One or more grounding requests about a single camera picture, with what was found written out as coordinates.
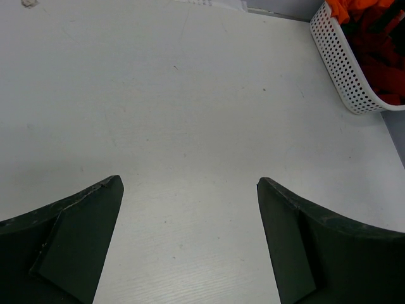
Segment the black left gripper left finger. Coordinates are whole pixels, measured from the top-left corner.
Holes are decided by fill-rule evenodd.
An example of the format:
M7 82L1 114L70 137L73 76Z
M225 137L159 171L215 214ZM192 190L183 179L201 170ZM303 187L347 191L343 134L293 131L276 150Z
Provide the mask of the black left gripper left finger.
M123 193L112 175L1 221L1 303L92 303Z

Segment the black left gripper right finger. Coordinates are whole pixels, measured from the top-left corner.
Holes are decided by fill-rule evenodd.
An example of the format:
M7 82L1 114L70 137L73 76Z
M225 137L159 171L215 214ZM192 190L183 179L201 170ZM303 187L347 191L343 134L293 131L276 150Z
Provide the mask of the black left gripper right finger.
M271 178L258 204L282 303L403 303L404 234L347 218Z

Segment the red t shirt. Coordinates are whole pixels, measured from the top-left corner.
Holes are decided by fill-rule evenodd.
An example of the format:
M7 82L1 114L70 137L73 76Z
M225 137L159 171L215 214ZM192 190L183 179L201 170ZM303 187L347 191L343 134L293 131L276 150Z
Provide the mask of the red t shirt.
M351 49L375 94L394 106L404 104L404 56L396 50L389 32L399 24L392 20L381 32L373 33L369 26L379 19L385 8L373 6L358 19L351 16L342 26Z

